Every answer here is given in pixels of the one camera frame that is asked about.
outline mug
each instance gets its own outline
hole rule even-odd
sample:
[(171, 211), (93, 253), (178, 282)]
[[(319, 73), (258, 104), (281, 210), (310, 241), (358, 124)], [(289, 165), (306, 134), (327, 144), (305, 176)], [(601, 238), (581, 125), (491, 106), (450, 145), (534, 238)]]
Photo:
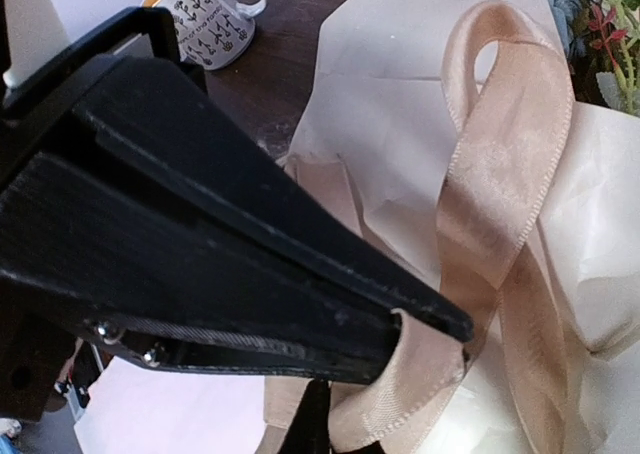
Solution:
[(143, 5), (169, 9), (182, 58), (215, 70), (249, 46), (256, 30), (253, 18), (265, 9), (267, 0), (251, 5), (238, 0), (145, 0)]

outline satin ribbon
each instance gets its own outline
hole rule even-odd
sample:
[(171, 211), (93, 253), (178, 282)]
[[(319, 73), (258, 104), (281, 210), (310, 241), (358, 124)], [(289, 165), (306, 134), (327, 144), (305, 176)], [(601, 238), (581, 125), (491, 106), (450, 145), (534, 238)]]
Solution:
[[(492, 41), (498, 54), (479, 93), (474, 62)], [(564, 56), (522, 12), (484, 2), (453, 29), (442, 83), (459, 140), (438, 204), (441, 293), (474, 318), (475, 338), (466, 346), (472, 360), (499, 307), (507, 375), (522, 425), (534, 452), (560, 454), (567, 354), (535, 224), (570, 130), (574, 99)], [(291, 157), (287, 169), (360, 234), (361, 217), (340, 162)], [(380, 379), (364, 389), (334, 387), (329, 432), (337, 452), (376, 441), (389, 454), (415, 452), (459, 385), (461, 346), (400, 315), (400, 342)], [(270, 429), (286, 429), (295, 412), (289, 382), (296, 381), (267, 385)]]

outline mug handle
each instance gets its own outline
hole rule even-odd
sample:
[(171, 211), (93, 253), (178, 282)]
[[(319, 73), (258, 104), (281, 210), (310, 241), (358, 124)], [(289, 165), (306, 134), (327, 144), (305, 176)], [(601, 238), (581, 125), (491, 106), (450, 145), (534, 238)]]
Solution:
[(234, 8), (242, 17), (251, 19), (264, 11), (267, 7), (267, 2), (268, 0), (259, 0), (255, 4), (244, 4), (236, 0)]

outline table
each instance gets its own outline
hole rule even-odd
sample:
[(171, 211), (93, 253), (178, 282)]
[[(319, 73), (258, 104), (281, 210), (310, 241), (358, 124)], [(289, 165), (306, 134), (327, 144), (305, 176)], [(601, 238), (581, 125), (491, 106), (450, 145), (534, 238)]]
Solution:
[(274, 158), (311, 95), (320, 25), (344, 1), (269, 0), (247, 52), (207, 74), (209, 96)]

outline metal screw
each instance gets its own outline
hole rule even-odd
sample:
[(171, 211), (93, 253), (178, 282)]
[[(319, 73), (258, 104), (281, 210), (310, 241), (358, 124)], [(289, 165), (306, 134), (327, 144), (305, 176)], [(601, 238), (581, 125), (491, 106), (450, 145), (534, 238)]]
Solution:
[(162, 360), (167, 356), (167, 351), (164, 346), (156, 342), (156, 344), (144, 353), (142, 356), (142, 362), (144, 362), (147, 366), (151, 368), (156, 368), (160, 366)]
[(94, 327), (96, 335), (107, 346), (113, 346), (117, 344), (122, 336), (124, 336), (124, 329), (120, 329), (111, 321), (101, 321)]

